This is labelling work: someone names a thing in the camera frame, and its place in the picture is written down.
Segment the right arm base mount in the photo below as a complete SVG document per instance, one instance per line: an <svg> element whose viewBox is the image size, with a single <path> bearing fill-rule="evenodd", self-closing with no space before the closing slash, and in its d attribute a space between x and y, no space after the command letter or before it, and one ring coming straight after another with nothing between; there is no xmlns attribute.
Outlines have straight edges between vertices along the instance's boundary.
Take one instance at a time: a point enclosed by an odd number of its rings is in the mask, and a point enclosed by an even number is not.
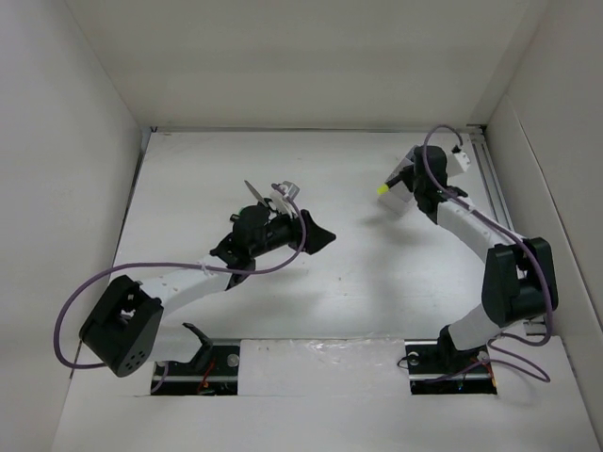
<svg viewBox="0 0 603 452"><path fill-rule="evenodd" d="M413 396L496 395L485 344L457 350L446 331L437 339L407 339L397 366L408 372Z"/></svg>

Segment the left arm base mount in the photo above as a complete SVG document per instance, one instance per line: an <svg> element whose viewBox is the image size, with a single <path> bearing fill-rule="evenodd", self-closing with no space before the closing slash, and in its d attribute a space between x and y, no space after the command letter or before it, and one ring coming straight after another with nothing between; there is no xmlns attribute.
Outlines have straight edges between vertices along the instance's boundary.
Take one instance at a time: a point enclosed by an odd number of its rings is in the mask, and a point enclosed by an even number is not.
<svg viewBox="0 0 603 452"><path fill-rule="evenodd" d="M152 351L153 396L235 396L241 342L211 339L191 323L162 329Z"/></svg>

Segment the black handled scissors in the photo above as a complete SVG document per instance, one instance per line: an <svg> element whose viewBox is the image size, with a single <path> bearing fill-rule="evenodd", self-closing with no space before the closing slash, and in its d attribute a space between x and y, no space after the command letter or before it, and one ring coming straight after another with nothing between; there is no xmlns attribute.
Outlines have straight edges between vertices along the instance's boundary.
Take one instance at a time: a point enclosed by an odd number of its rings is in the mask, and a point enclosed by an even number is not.
<svg viewBox="0 0 603 452"><path fill-rule="evenodd" d="M268 208L271 212L277 212L277 208L272 198L264 197L248 180L245 180L244 184L260 205Z"/></svg>

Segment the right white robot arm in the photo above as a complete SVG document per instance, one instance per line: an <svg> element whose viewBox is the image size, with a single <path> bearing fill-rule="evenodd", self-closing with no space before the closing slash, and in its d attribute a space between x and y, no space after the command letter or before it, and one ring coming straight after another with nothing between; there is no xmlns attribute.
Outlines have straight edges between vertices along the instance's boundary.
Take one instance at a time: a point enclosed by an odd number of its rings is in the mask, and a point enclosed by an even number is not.
<svg viewBox="0 0 603 452"><path fill-rule="evenodd" d="M454 375L485 360L487 347L508 338L508 329L541 317L545 345L559 305L550 244L505 228L476 209L467 193L448 182L448 168L461 163L464 153L446 153L438 146L416 145L386 182L405 202L412 202L434 225L472 250L484 264L479 304L440 330L433 357L441 372Z"/></svg>

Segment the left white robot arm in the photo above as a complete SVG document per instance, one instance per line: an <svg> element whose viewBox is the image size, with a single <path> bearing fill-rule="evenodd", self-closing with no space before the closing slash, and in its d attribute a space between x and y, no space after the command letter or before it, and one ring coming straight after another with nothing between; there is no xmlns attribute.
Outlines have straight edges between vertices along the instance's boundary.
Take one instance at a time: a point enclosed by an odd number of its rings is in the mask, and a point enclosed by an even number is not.
<svg viewBox="0 0 603 452"><path fill-rule="evenodd" d="M209 365L212 341L196 326L164 328L169 315L204 297L228 291L256 273L257 257L281 247L314 254L334 242L310 213L279 213L262 204L232 215L232 231L191 268L136 282L115 278L79 332L82 342L117 377L144 363L177 362L189 373Z"/></svg>

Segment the yellow cap black highlighter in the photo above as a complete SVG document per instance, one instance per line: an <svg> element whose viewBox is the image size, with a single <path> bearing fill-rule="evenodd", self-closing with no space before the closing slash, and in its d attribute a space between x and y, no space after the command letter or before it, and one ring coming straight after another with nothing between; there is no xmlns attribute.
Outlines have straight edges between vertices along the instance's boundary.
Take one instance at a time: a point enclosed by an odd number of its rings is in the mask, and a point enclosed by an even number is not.
<svg viewBox="0 0 603 452"><path fill-rule="evenodd" d="M387 181L385 181L377 190L379 195L388 192L393 186L397 185L401 181L401 176L397 175Z"/></svg>

